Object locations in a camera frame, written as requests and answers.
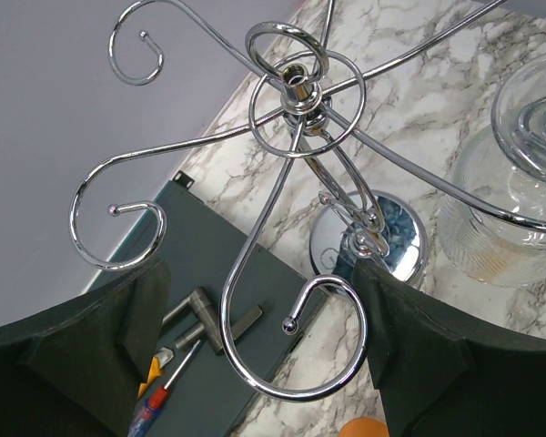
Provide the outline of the ribbed clear wine glass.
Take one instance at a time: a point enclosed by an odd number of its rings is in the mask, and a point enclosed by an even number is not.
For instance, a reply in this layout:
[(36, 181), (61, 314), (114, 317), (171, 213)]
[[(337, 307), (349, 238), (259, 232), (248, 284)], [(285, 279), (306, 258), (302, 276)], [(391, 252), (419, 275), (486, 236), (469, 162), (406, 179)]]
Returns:
[[(546, 55), (503, 83), (490, 125), (460, 152), (451, 182), (493, 207), (546, 222)], [(546, 278), (546, 230), (511, 224), (447, 196), (438, 233), (450, 261), (474, 279), (518, 287)]]

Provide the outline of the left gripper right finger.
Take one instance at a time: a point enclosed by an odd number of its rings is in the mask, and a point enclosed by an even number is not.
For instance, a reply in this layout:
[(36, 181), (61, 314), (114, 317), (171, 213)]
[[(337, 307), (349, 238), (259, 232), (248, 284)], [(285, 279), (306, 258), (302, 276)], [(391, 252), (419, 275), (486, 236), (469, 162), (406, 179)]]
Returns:
[(507, 330), (360, 260), (369, 371), (392, 436), (546, 436), (546, 340)]

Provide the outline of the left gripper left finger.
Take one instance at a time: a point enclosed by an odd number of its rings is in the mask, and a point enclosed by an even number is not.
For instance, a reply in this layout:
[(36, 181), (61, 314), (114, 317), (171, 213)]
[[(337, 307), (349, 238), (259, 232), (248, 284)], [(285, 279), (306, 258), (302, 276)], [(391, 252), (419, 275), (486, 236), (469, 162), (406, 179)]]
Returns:
[(0, 436), (125, 436), (170, 292), (165, 261), (0, 327)]

